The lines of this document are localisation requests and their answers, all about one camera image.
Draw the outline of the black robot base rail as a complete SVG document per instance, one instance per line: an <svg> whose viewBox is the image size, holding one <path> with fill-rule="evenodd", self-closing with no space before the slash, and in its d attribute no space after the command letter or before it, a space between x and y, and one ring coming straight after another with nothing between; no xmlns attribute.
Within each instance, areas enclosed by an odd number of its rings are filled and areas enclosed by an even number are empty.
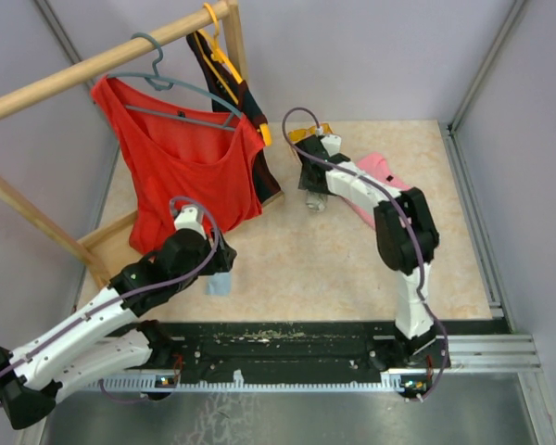
<svg viewBox="0 0 556 445"><path fill-rule="evenodd" d="M89 389L173 392L371 393L420 399L447 376L537 372L533 338L503 319L445 324L410 356L390 322L165 323L167 354L99 375Z"/></svg>

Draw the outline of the grey patterned glasses case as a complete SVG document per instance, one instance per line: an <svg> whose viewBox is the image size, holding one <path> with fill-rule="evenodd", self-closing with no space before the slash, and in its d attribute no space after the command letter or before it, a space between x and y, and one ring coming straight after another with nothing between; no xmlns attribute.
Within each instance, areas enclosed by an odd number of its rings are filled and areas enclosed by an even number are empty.
<svg viewBox="0 0 556 445"><path fill-rule="evenodd" d="M328 203L326 194L308 191L306 194L306 206L313 212L324 212Z"/></svg>

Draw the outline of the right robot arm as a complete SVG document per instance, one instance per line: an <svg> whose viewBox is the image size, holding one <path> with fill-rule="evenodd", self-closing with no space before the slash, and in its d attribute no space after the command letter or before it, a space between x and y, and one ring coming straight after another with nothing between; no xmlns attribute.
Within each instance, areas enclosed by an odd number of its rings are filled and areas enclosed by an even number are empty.
<svg viewBox="0 0 556 445"><path fill-rule="evenodd" d="M325 144L334 137L312 135L295 144L301 160L300 186L338 196L373 215L376 246L385 266L398 277L395 327L403 336L397 359L417 366L428 355L423 339L433 334L433 317L425 308L431 262L440 236L422 190L402 189L381 181L347 156Z"/></svg>

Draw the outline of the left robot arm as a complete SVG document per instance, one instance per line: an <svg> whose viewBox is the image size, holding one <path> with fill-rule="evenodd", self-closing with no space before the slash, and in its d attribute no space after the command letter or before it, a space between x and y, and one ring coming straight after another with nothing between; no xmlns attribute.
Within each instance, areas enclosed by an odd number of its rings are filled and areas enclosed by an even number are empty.
<svg viewBox="0 0 556 445"><path fill-rule="evenodd" d="M235 249L215 231L171 235L157 250L126 265L83 308L35 340L0 347L0 408L24 429L47 417L75 391L128 368L168 365L171 338L141 316L167 303L200 276L232 270Z"/></svg>

